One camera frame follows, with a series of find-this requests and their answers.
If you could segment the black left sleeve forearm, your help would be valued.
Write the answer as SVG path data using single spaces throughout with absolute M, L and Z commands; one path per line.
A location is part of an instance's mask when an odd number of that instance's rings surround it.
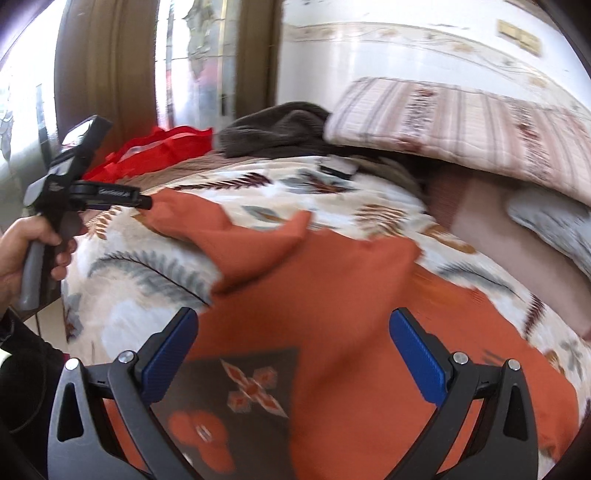
M 1 424 L 32 466 L 47 474 L 47 443 L 66 355 L 8 310 L 1 319 Z

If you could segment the person's left hand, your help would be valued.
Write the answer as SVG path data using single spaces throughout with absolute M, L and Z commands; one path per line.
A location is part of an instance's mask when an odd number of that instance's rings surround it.
M 26 253 L 34 241 L 57 247 L 62 239 L 42 216 L 15 221 L 1 237 L 1 312 L 20 295 Z

